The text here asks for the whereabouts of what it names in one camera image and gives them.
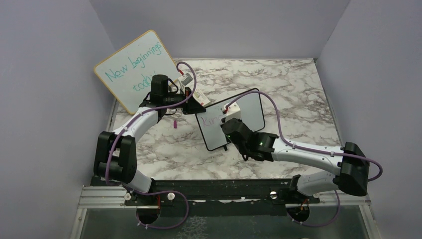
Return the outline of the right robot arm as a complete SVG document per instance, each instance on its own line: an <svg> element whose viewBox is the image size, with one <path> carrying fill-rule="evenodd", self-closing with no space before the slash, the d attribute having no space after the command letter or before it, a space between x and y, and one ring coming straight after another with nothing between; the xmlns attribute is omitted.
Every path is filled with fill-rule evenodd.
<svg viewBox="0 0 422 239"><path fill-rule="evenodd" d="M316 193L340 190L352 196L367 195L369 162L350 151L357 149L353 143L346 147L329 147L284 140L266 132L253 132L239 119L230 119L221 125L227 140L234 144L244 160L283 161L320 169L318 173L293 177L287 189L288 198L295 203Z"/></svg>

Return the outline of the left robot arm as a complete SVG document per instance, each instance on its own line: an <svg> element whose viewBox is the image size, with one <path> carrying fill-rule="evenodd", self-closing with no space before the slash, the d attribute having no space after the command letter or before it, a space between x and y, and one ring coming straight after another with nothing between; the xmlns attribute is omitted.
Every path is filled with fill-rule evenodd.
<svg viewBox="0 0 422 239"><path fill-rule="evenodd" d="M157 192L152 188L153 179L137 169L137 142L166 115L168 109L181 109L185 115L206 111L194 99L192 89L185 87L171 92L171 82L166 75L154 75L151 90L138 111L115 131L103 131L97 141L94 175L104 178L107 183L114 180L137 191L138 199L147 205L156 200Z"/></svg>

